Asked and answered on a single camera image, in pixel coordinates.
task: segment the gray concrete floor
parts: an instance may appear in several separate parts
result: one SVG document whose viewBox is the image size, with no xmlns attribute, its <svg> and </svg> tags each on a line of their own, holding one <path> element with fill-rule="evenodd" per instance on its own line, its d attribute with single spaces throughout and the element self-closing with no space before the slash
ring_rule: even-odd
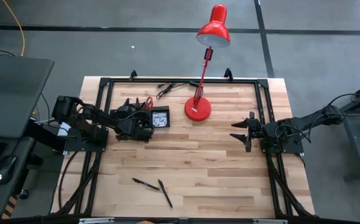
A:
<svg viewBox="0 0 360 224">
<path fill-rule="evenodd" d="M 101 27 L 199 28 L 217 2 L 227 5 L 229 28 L 258 29 L 253 0 L 15 0 L 8 1 L 23 24 Z M 260 0 L 266 29 L 360 30 L 360 0 Z M 0 24 L 13 24 L 0 1 Z M 197 76 L 204 46 L 195 33 L 27 31 L 26 57 L 55 60 L 44 95 L 76 96 L 86 75 Z M 230 67 L 235 77 L 267 77 L 259 34 L 231 34 L 231 46 L 215 50 L 208 76 Z M 267 35 L 275 77 L 285 78 L 294 116 L 325 106 L 334 97 L 360 89 L 360 35 Z M 18 31 L 0 30 L 0 49 L 19 54 Z M 42 119 L 47 118 L 43 101 Z M 319 127 L 303 143 L 316 214 L 360 221 L 360 182 L 343 176 L 358 163 L 343 126 Z M 27 181 L 30 197 L 15 217 L 44 215 L 50 208 L 62 157 L 48 161 Z"/>
</svg>

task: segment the wooden table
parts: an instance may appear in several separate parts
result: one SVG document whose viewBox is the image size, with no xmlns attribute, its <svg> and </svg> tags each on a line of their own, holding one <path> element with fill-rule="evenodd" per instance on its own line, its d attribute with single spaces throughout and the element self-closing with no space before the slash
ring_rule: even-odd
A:
<svg viewBox="0 0 360 224">
<path fill-rule="evenodd" d="M 99 79 L 85 77 L 80 93 L 85 103 L 95 104 Z M 160 91 L 156 86 L 156 83 L 115 83 L 111 109 L 121 106 L 126 98 L 135 102 L 136 97 L 141 101 L 154 97 Z M 269 79 L 269 87 L 276 120 L 292 117 L 284 79 Z M 99 169 L 94 217 L 274 217 L 267 163 L 259 142 L 253 141 L 252 152 L 246 153 L 243 144 L 229 135 L 246 133 L 231 124 L 247 118 L 249 111 L 258 114 L 253 85 L 204 84 L 204 91 L 203 96 L 212 107 L 206 121 L 198 123 L 185 116 L 184 104 L 194 95 L 195 88 L 184 85 L 159 100 L 154 98 L 154 106 L 170 107 L 171 127 L 156 128 L 149 143 L 117 142 L 115 132 L 109 130 L 107 150 Z M 264 95 L 262 98 L 266 109 Z M 84 156 L 79 152 L 65 175 L 64 203 L 79 184 Z M 302 161 L 284 154 L 284 164 L 290 189 L 313 213 Z M 137 184 L 132 177 L 156 186 L 157 180 L 162 180 L 173 209 L 161 191 Z M 279 194 L 285 211 L 281 191 Z M 57 195 L 52 211 L 58 210 Z"/>
</svg>

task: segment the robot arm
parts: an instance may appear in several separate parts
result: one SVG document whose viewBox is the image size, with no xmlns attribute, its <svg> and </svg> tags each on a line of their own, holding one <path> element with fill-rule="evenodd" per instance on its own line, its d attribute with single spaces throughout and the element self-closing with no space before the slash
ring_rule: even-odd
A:
<svg viewBox="0 0 360 224">
<path fill-rule="evenodd" d="M 150 108 L 145 103 L 139 103 L 138 98 L 135 104 L 130 104 L 127 99 L 122 106 L 107 114 L 77 97 L 59 96 L 52 116 L 59 123 L 65 122 L 78 129 L 81 137 L 88 142 L 104 140 L 104 130 L 100 126 L 114 129 L 119 141 L 148 142 L 154 131 Z"/>
<path fill-rule="evenodd" d="M 254 118 L 254 113 L 250 112 L 249 118 L 232 124 L 232 126 L 237 128 L 248 128 L 248 135 L 230 135 L 244 143 L 246 152 L 251 151 L 251 139 L 257 138 L 262 140 L 264 148 L 268 153 L 300 153 L 302 152 L 300 151 L 302 147 L 298 146 L 299 142 L 303 138 L 310 140 L 306 134 L 302 133 L 303 131 L 309 130 L 310 132 L 311 128 L 322 124 L 341 124 L 343 119 L 339 109 L 333 105 L 328 105 L 322 110 L 302 118 L 287 118 L 268 124 L 261 124 L 259 120 Z"/>
</svg>

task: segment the black pen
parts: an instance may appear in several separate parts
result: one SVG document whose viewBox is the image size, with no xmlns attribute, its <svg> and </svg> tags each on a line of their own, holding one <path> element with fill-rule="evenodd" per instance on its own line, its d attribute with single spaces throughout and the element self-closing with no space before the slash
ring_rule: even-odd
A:
<svg viewBox="0 0 360 224">
<path fill-rule="evenodd" d="M 145 183 L 145 182 L 142 181 L 142 180 L 139 180 L 139 179 L 136 179 L 136 178 L 132 178 L 132 179 L 134 180 L 134 182 L 136 182 L 136 183 L 138 183 L 138 184 L 144 184 L 145 186 L 150 187 L 150 188 L 152 188 L 152 189 L 160 190 L 159 188 L 157 188 L 157 187 L 155 187 L 155 186 L 153 186 L 153 185 L 150 185 L 150 184 L 148 184 L 148 183 Z"/>
<path fill-rule="evenodd" d="M 163 185 L 163 182 L 162 182 L 161 180 L 159 180 L 159 179 L 158 179 L 157 181 L 159 181 L 159 185 L 160 185 L 160 187 L 161 187 L 162 190 L 163 190 L 163 194 L 165 194 L 165 197 L 166 197 L 166 199 L 167 199 L 168 205 L 169 205 L 171 208 L 173 208 L 172 202 L 170 201 L 170 199 L 169 199 L 169 197 L 168 197 L 168 195 L 167 195 L 167 193 L 166 193 L 165 186 Z"/>
</svg>

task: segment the scissors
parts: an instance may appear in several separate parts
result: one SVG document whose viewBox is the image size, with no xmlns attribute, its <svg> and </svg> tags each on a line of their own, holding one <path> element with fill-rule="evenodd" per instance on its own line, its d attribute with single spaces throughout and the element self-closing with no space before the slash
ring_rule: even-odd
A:
<svg viewBox="0 0 360 224">
<path fill-rule="evenodd" d="M 152 109 L 152 107 L 154 106 L 154 100 L 152 99 L 152 97 L 148 97 L 147 100 L 145 100 L 144 109 Z"/>
</svg>

